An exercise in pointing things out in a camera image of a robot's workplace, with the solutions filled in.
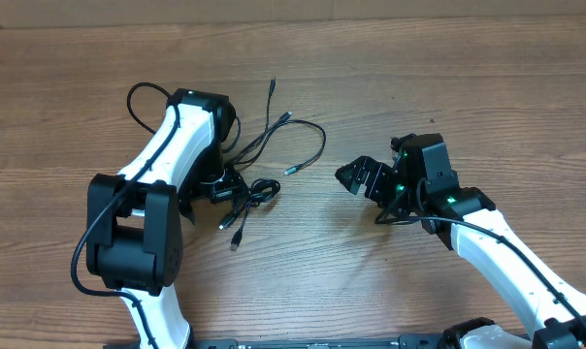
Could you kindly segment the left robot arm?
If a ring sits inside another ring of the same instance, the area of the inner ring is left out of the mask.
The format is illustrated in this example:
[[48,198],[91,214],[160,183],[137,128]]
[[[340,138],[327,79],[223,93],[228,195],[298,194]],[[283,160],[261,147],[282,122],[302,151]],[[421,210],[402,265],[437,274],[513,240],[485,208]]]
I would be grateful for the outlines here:
[[247,188],[223,161],[237,118],[228,96],[180,88],[166,98],[163,122],[139,156],[89,183],[87,226],[76,250],[102,279],[100,296],[125,302],[138,348],[192,347],[175,288],[181,221],[195,218],[193,201],[236,202]]

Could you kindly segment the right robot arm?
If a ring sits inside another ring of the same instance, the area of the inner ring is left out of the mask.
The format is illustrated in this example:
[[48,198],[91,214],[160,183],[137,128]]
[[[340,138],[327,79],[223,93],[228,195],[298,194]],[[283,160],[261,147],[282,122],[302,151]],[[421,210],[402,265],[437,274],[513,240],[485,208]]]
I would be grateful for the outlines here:
[[509,305],[523,336],[479,317],[446,329],[438,348],[586,348],[586,295],[548,267],[510,228],[495,203],[463,187],[441,135],[393,138],[393,165],[361,156],[335,177],[380,209],[377,225],[418,223],[474,266]]

